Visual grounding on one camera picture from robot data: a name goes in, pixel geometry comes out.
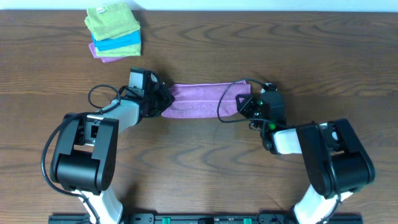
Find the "purple microfiber cloth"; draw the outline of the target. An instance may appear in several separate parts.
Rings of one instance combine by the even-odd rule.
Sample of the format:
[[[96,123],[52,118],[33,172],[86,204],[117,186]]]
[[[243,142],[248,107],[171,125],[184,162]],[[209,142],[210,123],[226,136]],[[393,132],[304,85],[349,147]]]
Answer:
[[[230,83],[174,84],[169,88],[175,101],[162,116],[165,118],[215,118],[236,114],[236,96],[251,93],[245,81]]]

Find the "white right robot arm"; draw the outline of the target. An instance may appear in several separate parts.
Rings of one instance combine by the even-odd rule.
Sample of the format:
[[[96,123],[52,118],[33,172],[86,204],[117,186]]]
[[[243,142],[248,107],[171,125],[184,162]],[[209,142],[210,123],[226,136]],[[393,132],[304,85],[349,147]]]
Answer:
[[[303,157],[310,186],[282,223],[361,223],[355,215],[337,215],[344,200],[373,182],[373,162],[347,119],[287,126],[284,100],[277,92],[260,98],[238,95],[237,110],[259,128],[272,154]]]

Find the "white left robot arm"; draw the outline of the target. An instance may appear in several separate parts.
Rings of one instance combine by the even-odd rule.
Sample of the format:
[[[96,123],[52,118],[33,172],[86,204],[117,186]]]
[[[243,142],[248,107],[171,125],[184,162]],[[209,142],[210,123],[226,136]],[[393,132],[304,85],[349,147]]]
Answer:
[[[131,69],[129,83],[108,106],[68,113],[47,140],[41,169],[57,192],[78,197],[86,215],[52,215],[49,223],[120,223],[123,205],[111,186],[118,136],[144,118],[160,116],[175,100],[151,70]]]

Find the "lower green folded cloth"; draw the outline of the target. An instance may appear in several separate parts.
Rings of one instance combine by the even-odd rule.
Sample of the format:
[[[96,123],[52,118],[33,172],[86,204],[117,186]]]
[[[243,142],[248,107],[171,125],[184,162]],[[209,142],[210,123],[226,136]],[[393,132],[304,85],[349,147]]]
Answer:
[[[95,47],[96,55],[99,57],[129,57],[129,56],[140,56],[141,55],[141,44],[132,44],[125,47],[116,49],[99,51],[99,48]]]

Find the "green folded cloth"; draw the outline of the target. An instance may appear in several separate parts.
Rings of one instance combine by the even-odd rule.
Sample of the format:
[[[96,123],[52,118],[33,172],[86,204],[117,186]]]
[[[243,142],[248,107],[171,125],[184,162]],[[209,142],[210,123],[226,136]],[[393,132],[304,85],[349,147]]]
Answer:
[[[99,57],[129,57],[129,56],[140,56],[141,55],[141,44],[132,44],[125,47],[116,49],[99,51],[99,48],[95,47],[96,55]]]
[[[125,2],[90,7],[86,13],[85,24],[95,40],[115,39],[141,28]]]

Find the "blue folded cloth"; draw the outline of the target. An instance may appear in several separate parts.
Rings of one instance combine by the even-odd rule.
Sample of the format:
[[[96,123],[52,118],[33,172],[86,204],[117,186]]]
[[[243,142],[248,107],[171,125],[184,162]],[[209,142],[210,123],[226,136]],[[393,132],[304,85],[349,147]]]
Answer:
[[[120,47],[126,47],[129,45],[141,43],[141,33],[139,30],[115,39],[96,40],[93,34],[91,35],[91,37],[94,46],[98,48],[99,51],[113,50]]]

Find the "bottom purple folded cloth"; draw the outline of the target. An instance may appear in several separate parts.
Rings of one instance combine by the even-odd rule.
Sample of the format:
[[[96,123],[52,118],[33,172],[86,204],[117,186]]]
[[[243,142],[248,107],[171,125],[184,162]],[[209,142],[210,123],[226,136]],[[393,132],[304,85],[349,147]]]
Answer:
[[[99,57],[99,56],[97,56],[94,43],[88,44],[88,48],[89,48],[92,56],[94,58],[100,59],[103,63],[110,63],[110,62],[114,62],[114,61],[123,59],[123,57]]]

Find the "top green folded cloth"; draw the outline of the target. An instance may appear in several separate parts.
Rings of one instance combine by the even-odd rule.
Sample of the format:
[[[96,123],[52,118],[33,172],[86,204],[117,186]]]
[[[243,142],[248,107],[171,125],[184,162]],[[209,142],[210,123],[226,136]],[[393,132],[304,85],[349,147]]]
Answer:
[[[90,7],[86,13],[85,24],[95,40],[115,39],[141,28],[125,2]]]

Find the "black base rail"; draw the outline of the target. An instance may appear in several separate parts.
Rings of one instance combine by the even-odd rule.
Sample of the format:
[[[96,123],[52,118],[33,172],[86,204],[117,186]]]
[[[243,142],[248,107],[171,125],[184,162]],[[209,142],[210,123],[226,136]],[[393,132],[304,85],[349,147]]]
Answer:
[[[51,215],[48,224],[90,223],[89,215]],[[283,213],[261,213],[260,215],[154,215],[136,213],[125,215],[122,224],[285,224],[298,223]],[[327,223],[363,224],[360,215],[335,215]]]

